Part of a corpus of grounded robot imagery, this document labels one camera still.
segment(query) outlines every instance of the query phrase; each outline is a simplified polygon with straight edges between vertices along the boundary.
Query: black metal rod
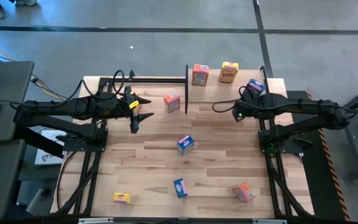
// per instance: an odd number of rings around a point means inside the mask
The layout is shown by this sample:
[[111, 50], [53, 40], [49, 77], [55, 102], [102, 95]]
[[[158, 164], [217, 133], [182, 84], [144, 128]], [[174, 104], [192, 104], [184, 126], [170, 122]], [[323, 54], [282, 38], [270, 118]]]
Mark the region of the black metal rod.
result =
[[[107, 87], [107, 92], [112, 92], [113, 85], [114, 85], [114, 82], [112, 81], [112, 79], [110, 79], [109, 83], [108, 83], [108, 87]], [[102, 85], [99, 85], [99, 91], [103, 91], [103, 86]], [[102, 119], [101, 128], [106, 128], [104, 126], [104, 124], [107, 124], [107, 119]], [[101, 158], [101, 152], [95, 152], [93, 162], [96, 162], [96, 163], [99, 164], [100, 163], [100, 158]], [[86, 201], [86, 207], [85, 207], [85, 210], [84, 210], [85, 213], [91, 213], [91, 211], [92, 211], [94, 191], [95, 191], [95, 188], [96, 188], [96, 181], [98, 179], [98, 171], [99, 171], [99, 166], [96, 168], [96, 173], [92, 177], [91, 183], [89, 185], [88, 199]]]
[[186, 65], [185, 73], [185, 114], [187, 114], [187, 106], [189, 104], [189, 65]]
[[296, 200], [295, 196], [291, 193], [290, 189], [288, 189], [287, 185], [284, 184], [283, 180], [278, 175], [277, 170], [274, 168], [272, 161], [270, 161], [268, 164], [268, 170], [272, 172], [273, 178], [275, 179], [278, 186], [280, 186], [283, 195], [286, 195], [288, 197], [288, 200], [290, 201], [291, 205], [295, 209], [296, 213], [299, 216], [311, 216], [303, 207], [302, 205]]
[[87, 183], [91, 180], [91, 178], [95, 175], [97, 168], [99, 167], [99, 164], [95, 161], [93, 161], [91, 168], [89, 168], [88, 173], [85, 175], [85, 178], [83, 181], [78, 184], [77, 188], [74, 190], [73, 194], [70, 196], [70, 198], [66, 201], [66, 203], [59, 209], [56, 214], [67, 214], [72, 206], [74, 205], [75, 201], [80, 196], [80, 193], [84, 191], [85, 186]]
[[[265, 121], [260, 119], [259, 126], [260, 126], [261, 130], [265, 130], [266, 129]], [[274, 215], [276, 217], [277, 215], [281, 214], [281, 211], [280, 211], [280, 206], [278, 204], [277, 190], [276, 190], [276, 185], [275, 185], [275, 182], [273, 179], [273, 174], [272, 174], [272, 171], [269, 169], [269, 160], [271, 160], [271, 158], [270, 158], [268, 150], [265, 148], [264, 144], [261, 145], [261, 150], [265, 154], [268, 183], [270, 186], [270, 194], [272, 196], [273, 211], [274, 211]]]
[[[101, 85], [100, 83], [101, 81], [99, 81], [99, 87], [98, 87], [98, 91], [101, 92], [103, 91], [103, 87], [104, 85]], [[96, 124], [97, 120], [95, 120], [94, 118], [92, 119], [92, 123]], [[81, 181], [84, 180], [85, 175], [88, 171], [88, 166], [90, 163], [90, 159], [91, 159], [91, 152], [85, 152], [85, 156], [84, 156], [84, 161], [82, 164], [82, 168], [81, 168], [81, 176], [80, 176], [80, 183]], [[89, 194], [91, 193], [91, 189], [89, 188], [89, 192], [88, 192], [88, 199], [89, 199]], [[80, 195], [78, 196], [77, 201], [75, 202], [75, 206], [74, 206], [74, 213], [79, 213], [80, 209], [81, 209], [81, 203], [82, 203], [82, 196], [83, 196], [83, 192], [80, 193]]]
[[[269, 93], [269, 85], [267, 83], [267, 76], [266, 76], [266, 71], [265, 71], [265, 67], [262, 66], [260, 68], [260, 71], [262, 72], [262, 78], [264, 79], [264, 85], [265, 85], [265, 91], [266, 93]], [[259, 120], [259, 126], [261, 130], [266, 130], [266, 124], [264, 120]], [[272, 170], [269, 169], [269, 162], [272, 162], [272, 158], [270, 158], [270, 153], [268, 149], [266, 149], [266, 145], [263, 144], [261, 145], [262, 151], [265, 154], [265, 160], [266, 160], [266, 168], [267, 168], [267, 175], [268, 175], [268, 182], [269, 182], [269, 186], [270, 186], [270, 194], [272, 196], [272, 204], [273, 204], [273, 211], [274, 211], [274, 215], [275, 217], [277, 215], [281, 215], [281, 210], [280, 210], [280, 206], [278, 204], [278, 197], [277, 197], [277, 189], [276, 189], [276, 185], [275, 185], [275, 181], [273, 178], [273, 173]]]
[[[270, 127], [272, 127], [273, 125], [275, 125], [275, 121], [270, 119], [269, 120], [269, 124]], [[284, 172], [284, 166], [283, 166], [283, 159], [281, 157], [281, 153], [278, 150], [276, 153], [276, 162], [277, 162], [277, 168], [278, 168], [278, 175], [280, 176], [280, 178], [282, 179], [283, 183], [285, 185], [287, 185], [287, 181], [285, 180], [285, 172]], [[291, 204], [288, 201], [288, 198], [286, 195], [283, 196], [284, 198], [284, 207], [285, 207], [285, 214], [287, 215], [292, 215], [292, 209], [291, 209]]]
[[[101, 152], [95, 152], [94, 161], [96, 161], [96, 163], [99, 164], [100, 158], [101, 158]], [[92, 211], [94, 190], [96, 188], [96, 181], [98, 179], [98, 170], [99, 170], [99, 166], [97, 166], [96, 173], [92, 177], [91, 183], [89, 185], [88, 199], [86, 200], [86, 207], [85, 207], [84, 213], [91, 213], [91, 211]]]

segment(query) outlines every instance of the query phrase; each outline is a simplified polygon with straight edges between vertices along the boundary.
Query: cereal box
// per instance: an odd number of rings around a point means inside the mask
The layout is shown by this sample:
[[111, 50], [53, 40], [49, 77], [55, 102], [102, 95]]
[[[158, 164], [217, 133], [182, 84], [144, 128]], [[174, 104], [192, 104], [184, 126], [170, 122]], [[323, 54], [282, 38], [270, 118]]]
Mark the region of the cereal box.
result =
[[208, 80], [209, 67], [207, 65], [197, 65], [193, 66], [193, 81], [192, 85], [206, 86]]
[[130, 204], [131, 200], [132, 200], [131, 194], [118, 193], [118, 192], [115, 192], [114, 196], [112, 198], [113, 203], [128, 203], [128, 204]]
[[174, 180], [173, 184], [175, 186], [175, 190], [177, 191], [178, 198], [187, 196], [187, 189], [183, 179]]
[[238, 63], [223, 62], [221, 74], [219, 76], [219, 81], [223, 83], [232, 83], [238, 71], [239, 71]]
[[168, 113], [180, 108], [180, 97], [176, 93], [164, 97], [164, 102]]
[[184, 155], [194, 146], [194, 139], [190, 135], [186, 135], [182, 140], [178, 141], [178, 151]]
[[254, 193], [251, 192], [247, 183], [242, 183], [233, 188], [234, 193], [239, 197], [241, 202], [250, 202], [254, 197]]

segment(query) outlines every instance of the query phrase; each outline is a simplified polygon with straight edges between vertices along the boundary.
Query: small cereal box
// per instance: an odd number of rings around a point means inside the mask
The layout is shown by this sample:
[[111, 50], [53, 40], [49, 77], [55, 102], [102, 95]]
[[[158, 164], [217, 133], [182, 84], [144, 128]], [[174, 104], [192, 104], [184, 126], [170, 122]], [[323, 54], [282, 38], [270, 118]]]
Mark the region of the small cereal box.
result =
[[221, 74], [219, 76], [219, 81], [223, 83], [232, 83], [238, 71], [239, 71], [238, 63], [223, 62]]
[[183, 179], [174, 180], [173, 184], [175, 186], [175, 190], [177, 191], [178, 198], [187, 196], [187, 189]]
[[197, 65], [193, 66], [193, 81], [192, 85], [206, 86], [208, 80], [209, 67], [207, 65]]
[[251, 78], [247, 84], [247, 88], [251, 89], [256, 96], [259, 96], [265, 90], [265, 85]]
[[113, 203], [127, 203], [127, 204], [130, 204], [131, 200], [132, 200], [132, 195], [131, 194], [118, 193], [118, 192], [115, 192], [114, 197], [112, 198]]
[[184, 155], [187, 151], [189, 151], [194, 146], [194, 139], [187, 135], [182, 140], [178, 141], [178, 151], [181, 155]]
[[254, 197], [254, 193], [251, 192], [247, 183], [242, 183], [233, 188], [234, 193], [239, 197], [241, 202], [250, 202]]
[[180, 97], [176, 93], [164, 97], [164, 101], [168, 113], [180, 108]]

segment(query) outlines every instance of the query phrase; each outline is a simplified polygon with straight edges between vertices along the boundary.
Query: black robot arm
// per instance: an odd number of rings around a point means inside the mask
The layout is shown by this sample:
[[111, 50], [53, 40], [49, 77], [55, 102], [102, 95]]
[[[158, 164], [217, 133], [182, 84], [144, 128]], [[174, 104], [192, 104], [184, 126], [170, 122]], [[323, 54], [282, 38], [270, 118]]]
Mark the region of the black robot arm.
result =
[[245, 117], [274, 119], [276, 115], [286, 112], [316, 115], [314, 118], [287, 126], [280, 124], [271, 126], [268, 141], [278, 147], [294, 134], [319, 128], [335, 130], [345, 128], [349, 124], [347, 111], [351, 110], [331, 100], [294, 100], [274, 93], [254, 97], [252, 90], [246, 88], [241, 99], [234, 103], [232, 114], [236, 121], [241, 121]]
[[153, 113], [137, 114], [134, 108], [137, 105], [150, 103], [150, 100], [137, 96], [130, 86], [125, 87], [124, 93], [117, 94], [101, 92], [81, 98], [74, 98], [63, 103], [26, 101], [17, 107], [14, 122], [20, 126], [33, 127], [45, 126], [72, 133], [87, 141], [97, 141], [100, 133], [95, 124], [75, 124], [51, 116], [71, 116], [74, 119], [118, 119], [130, 118], [131, 133], [139, 130], [139, 123], [152, 116]]

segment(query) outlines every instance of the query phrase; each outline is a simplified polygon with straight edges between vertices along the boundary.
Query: butcher block tabletop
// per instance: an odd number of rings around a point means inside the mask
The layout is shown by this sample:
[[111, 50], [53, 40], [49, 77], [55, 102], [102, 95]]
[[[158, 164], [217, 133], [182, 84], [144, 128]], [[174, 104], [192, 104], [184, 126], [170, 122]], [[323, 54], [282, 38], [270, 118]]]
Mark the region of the butcher block tabletop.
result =
[[[100, 78], [84, 77], [84, 81], [95, 93]], [[137, 95], [152, 101], [142, 105], [140, 113], [154, 115], [139, 124], [137, 134], [131, 134], [128, 119], [108, 120], [108, 143], [101, 155], [91, 216], [274, 218], [265, 157], [257, 137], [258, 120], [246, 118], [237, 123], [231, 111], [215, 113], [211, 107], [216, 101], [239, 98], [239, 87], [246, 85], [250, 78], [263, 81], [259, 70], [239, 70], [234, 83], [220, 83], [219, 70], [212, 69], [206, 87], [193, 86], [189, 70], [188, 114], [185, 114], [184, 83], [126, 83]], [[283, 79], [270, 78], [268, 85], [271, 93], [287, 96]], [[173, 92], [181, 96], [181, 106], [180, 110], [168, 113], [163, 97]], [[80, 96], [86, 95], [82, 87]], [[221, 105], [218, 109], [228, 107]], [[293, 121], [291, 114], [282, 114], [275, 122], [286, 125]], [[188, 134], [195, 145], [181, 156], [177, 142]], [[282, 157], [288, 188], [306, 211], [313, 214], [300, 158], [292, 154]], [[62, 205], [78, 185], [83, 158], [84, 153], [76, 153], [61, 176]], [[184, 180], [187, 197], [177, 197], [173, 184], [177, 179]], [[249, 203], [240, 202], [232, 191], [243, 182], [248, 183], [256, 196]], [[280, 208], [284, 211], [282, 193], [278, 186], [277, 189]], [[133, 203], [113, 203], [114, 192], [132, 194]], [[55, 199], [51, 212], [56, 210]]]

